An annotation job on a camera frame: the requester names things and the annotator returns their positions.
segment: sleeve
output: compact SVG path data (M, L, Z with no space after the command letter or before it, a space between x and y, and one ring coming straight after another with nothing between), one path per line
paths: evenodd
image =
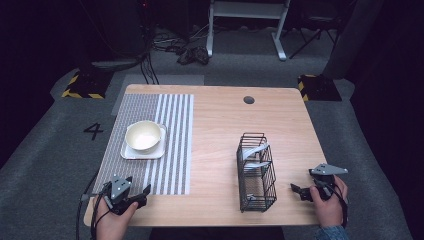
M342 226L334 226L318 229L315 240L349 240L349 237Z

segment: cream bowl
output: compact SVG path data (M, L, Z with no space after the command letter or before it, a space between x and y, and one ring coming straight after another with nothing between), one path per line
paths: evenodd
M153 152L161 139L160 126L152 121L136 122L127 128L125 141L143 154Z

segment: table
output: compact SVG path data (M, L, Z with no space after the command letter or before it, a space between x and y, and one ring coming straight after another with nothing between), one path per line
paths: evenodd
M209 7L209 33L206 42L206 49L209 57L212 57L213 48L213 21L214 17L241 17L241 18L264 18L279 19L277 32L271 34L272 40L277 50L278 58L281 61L287 59L286 53L281 45L280 36L286 20L291 0L284 0L281 4L271 3L246 3L246 2L221 2L211 0Z
M193 94L189 195L149 195L132 226L316 224L313 205L290 183L313 184L307 169L326 162L300 92L291 88L130 85L125 94ZM243 99L251 96L253 104ZM272 148L277 201L264 213L241 213L236 150L244 132L263 132ZM90 224L92 205L84 216Z

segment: plate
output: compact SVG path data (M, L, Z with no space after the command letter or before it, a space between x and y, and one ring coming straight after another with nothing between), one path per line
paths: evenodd
M121 147L121 157L129 160L137 160L137 159L158 159L163 156L165 153L165 146L166 146L166 127L164 125L160 126L160 133L161 133L161 140L156 148L155 151L149 154L143 154L140 151L137 151L125 142L125 139L122 142Z

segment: black wire rack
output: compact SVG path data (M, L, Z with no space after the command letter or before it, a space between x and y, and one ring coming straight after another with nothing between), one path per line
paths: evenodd
M258 151L246 155L257 147ZM271 147L264 133L244 133L240 138L237 170L241 212L268 210L277 200L277 194Z

